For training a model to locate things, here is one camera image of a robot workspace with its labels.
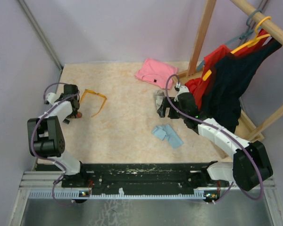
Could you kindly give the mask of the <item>map print glasses case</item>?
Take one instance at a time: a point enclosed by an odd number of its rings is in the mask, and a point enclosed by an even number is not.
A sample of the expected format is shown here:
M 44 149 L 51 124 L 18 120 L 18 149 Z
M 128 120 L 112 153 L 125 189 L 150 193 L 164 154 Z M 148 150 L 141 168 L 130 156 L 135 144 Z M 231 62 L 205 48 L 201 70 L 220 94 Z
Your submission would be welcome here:
M 161 106 L 163 104 L 164 97 L 165 97 L 165 93 L 164 93 L 163 90 L 156 90 L 153 93 L 155 107 L 156 107 L 156 110 L 157 110 L 158 114 L 160 114 L 160 112 L 161 112 L 160 108 L 161 108 Z

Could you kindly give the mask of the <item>light blue cloth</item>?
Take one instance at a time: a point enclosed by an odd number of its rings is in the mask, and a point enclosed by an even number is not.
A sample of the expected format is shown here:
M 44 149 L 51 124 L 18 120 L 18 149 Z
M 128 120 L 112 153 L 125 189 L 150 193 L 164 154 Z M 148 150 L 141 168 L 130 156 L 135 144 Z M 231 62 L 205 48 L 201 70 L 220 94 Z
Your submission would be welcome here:
M 183 141 L 169 124 L 156 126 L 152 130 L 152 134 L 162 141 L 167 140 L 174 149 L 183 145 Z

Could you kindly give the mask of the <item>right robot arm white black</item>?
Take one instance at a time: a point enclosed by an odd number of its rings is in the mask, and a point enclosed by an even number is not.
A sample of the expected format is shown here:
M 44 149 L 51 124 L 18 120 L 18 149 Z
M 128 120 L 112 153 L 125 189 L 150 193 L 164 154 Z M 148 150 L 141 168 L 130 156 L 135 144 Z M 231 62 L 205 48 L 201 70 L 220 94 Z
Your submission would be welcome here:
M 234 181 L 243 190 L 250 191 L 260 181 L 273 175 L 265 146 L 259 141 L 250 142 L 240 138 L 205 112 L 200 112 L 192 93 L 166 97 L 159 90 L 153 96 L 161 118 L 182 119 L 188 128 L 210 140 L 232 158 L 232 162 L 210 164 L 201 174 L 204 185 L 212 186 L 218 180 Z

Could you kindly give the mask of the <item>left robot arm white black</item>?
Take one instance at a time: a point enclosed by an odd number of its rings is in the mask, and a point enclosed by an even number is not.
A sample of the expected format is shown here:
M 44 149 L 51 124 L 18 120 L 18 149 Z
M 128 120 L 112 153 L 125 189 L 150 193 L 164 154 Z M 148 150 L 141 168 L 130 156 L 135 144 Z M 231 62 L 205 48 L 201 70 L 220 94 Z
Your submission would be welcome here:
M 27 132 L 30 154 L 38 159 L 52 162 L 65 175 L 72 175 L 77 186 L 85 186 L 89 181 L 87 173 L 81 171 L 81 163 L 66 151 L 66 142 L 61 124 L 70 122 L 71 118 L 79 118 L 80 91 L 74 84 L 63 83 L 63 92 L 59 95 L 47 90 L 43 100 L 50 105 L 48 111 L 37 118 L 27 121 Z

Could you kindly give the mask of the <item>brown striped glasses case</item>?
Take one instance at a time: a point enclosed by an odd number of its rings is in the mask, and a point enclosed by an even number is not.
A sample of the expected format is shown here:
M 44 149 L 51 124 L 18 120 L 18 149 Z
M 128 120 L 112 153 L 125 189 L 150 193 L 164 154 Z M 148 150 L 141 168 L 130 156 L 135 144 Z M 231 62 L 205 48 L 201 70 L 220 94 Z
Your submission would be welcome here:
M 77 114 L 72 114 L 70 116 L 68 116 L 68 118 L 70 119 L 78 119 L 78 118 L 82 118 L 83 114 L 81 112 L 77 112 Z

